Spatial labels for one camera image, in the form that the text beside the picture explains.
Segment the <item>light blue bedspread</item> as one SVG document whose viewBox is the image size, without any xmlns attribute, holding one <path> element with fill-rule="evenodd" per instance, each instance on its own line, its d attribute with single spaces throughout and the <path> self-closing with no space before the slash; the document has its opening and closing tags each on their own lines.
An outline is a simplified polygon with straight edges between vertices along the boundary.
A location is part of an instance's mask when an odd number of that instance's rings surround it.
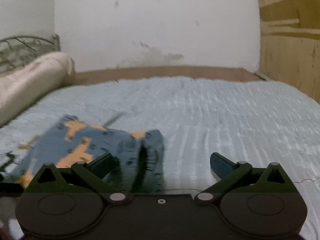
<svg viewBox="0 0 320 240">
<path fill-rule="evenodd" d="M 302 236 L 319 239 L 319 104 L 294 87 L 176 77 L 58 89 L 1 128 L 1 175 L 13 179 L 27 155 L 21 146 L 65 115 L 128 132 L 158 129 L 168 192 L 212 185 L 213 152 L 255 167 L 278 162 L 308 207 Z"/>
</svg>

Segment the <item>blue pants with orange trucks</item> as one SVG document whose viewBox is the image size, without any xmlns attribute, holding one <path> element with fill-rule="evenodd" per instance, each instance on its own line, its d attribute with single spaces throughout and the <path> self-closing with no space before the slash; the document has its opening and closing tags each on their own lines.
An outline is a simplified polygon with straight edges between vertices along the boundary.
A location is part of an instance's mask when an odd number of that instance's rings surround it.
<svg viewBox="0 0 320 240">
<path fill-rule="evenodd" d="M 40 167 L 53 163 L 69 168 L 78 161 L 90 163 L 103 155 L 110 160 L 92 173 L 112 187 L 132 193 L 164 191 L 164 140 L 159 130 L 127 132 L 91 126 L 76 116 L 65 115 L 43 135 L 23 145 L 26 155 L 8 153 L 13 163 L 5 169 L 4 181 L 27 187 Z"/>
</svg>

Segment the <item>metal headboard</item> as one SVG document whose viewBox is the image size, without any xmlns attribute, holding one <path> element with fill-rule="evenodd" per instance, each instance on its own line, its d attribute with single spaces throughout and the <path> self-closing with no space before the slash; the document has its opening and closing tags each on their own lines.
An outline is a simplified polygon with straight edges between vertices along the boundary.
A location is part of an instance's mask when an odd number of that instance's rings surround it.
<svg viewBox="0 0 320 240">
<path fill-rule="evenodd" d="M 25 67 L 38 57 L 60 51 L 60 37 L 17 35 L 1 39 L 1 77 Z"/>
</svg>

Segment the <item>rolled cream blanket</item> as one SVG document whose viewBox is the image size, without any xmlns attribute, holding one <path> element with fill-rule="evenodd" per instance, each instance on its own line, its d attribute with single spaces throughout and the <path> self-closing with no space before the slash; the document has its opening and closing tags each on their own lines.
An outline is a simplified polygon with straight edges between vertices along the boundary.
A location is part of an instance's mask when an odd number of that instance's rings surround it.
<svg viewBox="0 0 320 240">
<path fill-rule="evenodd" d="M 40 97 L 73 84 L 75 64 L 65 53 L 45 54 L 24 68 L 1 77 L 1 126 L 18 116 Z"/>
</svg>

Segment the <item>brown wooden bed frame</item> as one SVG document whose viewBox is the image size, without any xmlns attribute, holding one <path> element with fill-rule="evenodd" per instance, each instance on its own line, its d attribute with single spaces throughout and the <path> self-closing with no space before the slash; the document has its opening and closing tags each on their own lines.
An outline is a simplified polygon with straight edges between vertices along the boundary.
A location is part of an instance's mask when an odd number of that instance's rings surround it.
<svg viewBox="0 0 320 240">
<path fill-rule="evenodd" d="M 88 86 L 107 81 L 140 80 L 153 77 L 190 77 L 192 79 L 225 80 L 231 82 L 261 81 L 262 78 L 243 68 L 156 66 L 93 70 L 76 73 L 73 86 Z"/>
</svg>

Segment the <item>wooden wardrobe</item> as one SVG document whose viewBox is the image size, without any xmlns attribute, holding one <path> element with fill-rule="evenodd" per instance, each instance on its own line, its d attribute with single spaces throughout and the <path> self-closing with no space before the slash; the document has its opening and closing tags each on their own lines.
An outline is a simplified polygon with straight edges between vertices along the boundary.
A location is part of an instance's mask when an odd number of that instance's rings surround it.
<svg viewBox="0 0 320 240">
<path fill-rule="evenodd" d="M 319 0 L 258 0 L 259 72 L 319 102 Z"/>
</svg>

